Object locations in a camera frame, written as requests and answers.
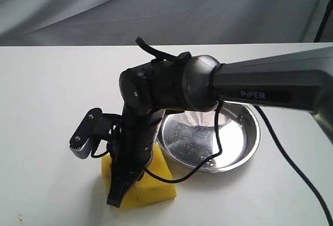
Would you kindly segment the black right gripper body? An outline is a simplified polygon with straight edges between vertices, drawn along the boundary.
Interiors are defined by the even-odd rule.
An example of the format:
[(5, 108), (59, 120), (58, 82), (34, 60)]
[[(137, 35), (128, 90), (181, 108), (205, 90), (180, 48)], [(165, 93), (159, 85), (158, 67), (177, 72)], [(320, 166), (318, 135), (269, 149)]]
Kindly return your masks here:
[(154, 109), (139, 116), (129, 106), (124, 106), (120, 132), (112, 149), (111, 173), (115, 180), (135, 182), (143, 175), (152, 159), (152, 145), (156, 140), (163, 109)]

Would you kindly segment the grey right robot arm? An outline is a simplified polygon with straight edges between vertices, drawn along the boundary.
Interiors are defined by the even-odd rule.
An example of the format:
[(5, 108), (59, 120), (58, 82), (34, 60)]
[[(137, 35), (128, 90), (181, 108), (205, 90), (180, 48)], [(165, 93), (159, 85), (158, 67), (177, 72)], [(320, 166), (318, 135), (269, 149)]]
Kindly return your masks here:
[(124, 101), (113, 143), (107, 204), (120, 207), (151, 159), (164, 113), (212, 111), (223, 102), (303, 110), (332, 138), (332, 48), (222, 64), (208, 55), (173, 56), (152, 48), (153, 60), (123, 71)]

